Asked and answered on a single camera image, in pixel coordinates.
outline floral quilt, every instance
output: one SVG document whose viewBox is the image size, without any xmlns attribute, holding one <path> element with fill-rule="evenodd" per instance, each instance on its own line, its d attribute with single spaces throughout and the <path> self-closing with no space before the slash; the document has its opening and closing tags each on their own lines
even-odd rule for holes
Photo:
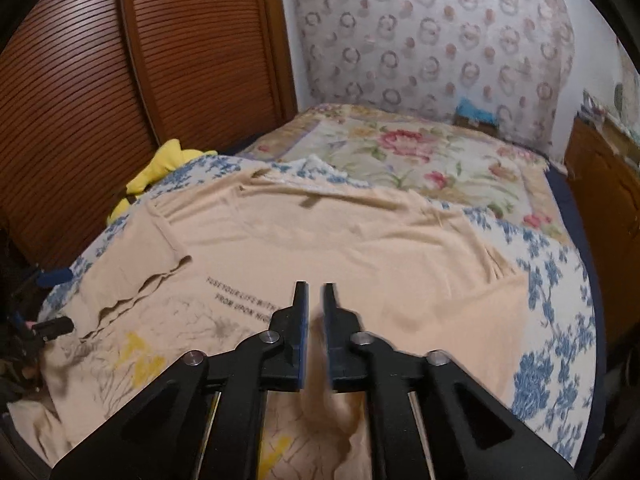
<svg viewBox="0 0 640 480">
<path fill-rule="evenodd" d="M 240 155 L 290 162 L 311 154 L 349 177 L 489 208 L 498 219 L 570 238 L 546 160 L 481 132 L 356 105 L 310 108 Z"/>
<path fill-rule="evenodd" d="M 164 193 L 197 186 L 250 167 L 254 162 L 233 156 L 203 155 L 178 168 L 142 195 L 73 263 L 73 280 L 59 285 L 45 300 L 38 320 L 50 319 L 78 290 L 84 273 L 124 228 L 140 203 Z M 348 178 L 315 156 L 288 164 L 272 163 L 275 171 L 335 184 L 369 187 Z M 456 207 L 438 202 L 442 208 Z M 589 278 L 578 251 L 539 230 L 497 219 L 485 208 L 465 207 L 478 235 L 529 274 L 527 324 L 517 370 L 506 399 L 511 411 L 568 462 L 575 465 L 593 400 L 596 329 Z M 275 469 L 265 476 L 279 478 Z"/>
</svg>

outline wooden wardrobe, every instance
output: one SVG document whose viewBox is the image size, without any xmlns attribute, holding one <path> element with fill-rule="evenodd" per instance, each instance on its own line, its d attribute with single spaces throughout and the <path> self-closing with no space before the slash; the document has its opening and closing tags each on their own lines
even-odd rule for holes
<svg viewBox="0 0 640 480">
<path fill-rule="evenodd" d="M 39 0 L 0 54 L 0 227 L 70 264 L 167 139 L 225 150 L 295 114 L 281 0 Z"/>
</svg>

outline blue flower pattern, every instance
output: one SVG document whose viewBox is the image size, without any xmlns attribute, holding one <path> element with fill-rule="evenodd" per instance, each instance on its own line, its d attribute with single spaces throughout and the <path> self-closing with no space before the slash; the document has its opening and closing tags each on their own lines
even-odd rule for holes
<svg viewBox="0 0 640 480">
<path fill-rule="evenodd" d="M 73 263 L 71 282 L 53 289 L 39 320 L 52 317 L 78 290 L 82 276 L 104 253 L 144 200 L 209 182 L 226 174 L 264 164 L 234 157 L 203 155 L 152 187 L 109 226 Z M 301 178 L 321 177 L 335 184 L 370 187 L 352 180 L 316 156 L 274 170 Z M 446 202 L 439 204 L 450 209 Z M 591 288 L 580 255 L 540 232 L 495 219 L 486 209 L 467 207 L 464 214 L 481 238 L 529 275 L 529 320 L 523 348 L 513 376 L 511 411 L 571 464 L 582 445 L 593 400 L 595 374 L 595 317 Z"/>
</svg>

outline yellow stuffed animal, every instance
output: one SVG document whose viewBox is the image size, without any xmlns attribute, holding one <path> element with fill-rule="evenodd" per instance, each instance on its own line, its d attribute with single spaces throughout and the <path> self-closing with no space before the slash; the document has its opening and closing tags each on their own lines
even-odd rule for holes
<svg viewBox="0 0 640 480">
<path fill-rule="evenodd" d="M 147 167 L 140 171 L 133 180 L 131 180 L 126 187 L 127 197 L 133 197 L 137 199 L 141 194 L 145 192 L 145 189 L 151 184 L 158 182 L 166 177 L 172 171 L 177 170 L 182 165 L 186 164 L 194 158 L 206 155 L 217 155 L 218 152 L 201 152 L 199 150 L 183 150 L 180 148 L 180 141 L 178 139 L 171 139 L 165 142 L 151 159 L 151 162 Z M 127 209 L 129 209 L 128 198 L 123 198 L 118 202 L 118 205 L 113 209 L 111 214 L 107 217 L 107 225 L 111 224 L 117 217 L 122 215 Z"/>
</svg>

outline wooden door frame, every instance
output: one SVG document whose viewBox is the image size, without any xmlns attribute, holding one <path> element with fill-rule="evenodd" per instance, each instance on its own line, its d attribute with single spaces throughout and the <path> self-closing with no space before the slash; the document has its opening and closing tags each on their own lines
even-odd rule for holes
<svg viewBox="0 0 640 480">
<path fill-rule="evenodd" d="M 280 112 L 278 122 L 284 124 L 298 113 L 298 103 L 283 0 L 258 0 L 258 7 L 271 92 L 276 109 Z"/>
</svg>

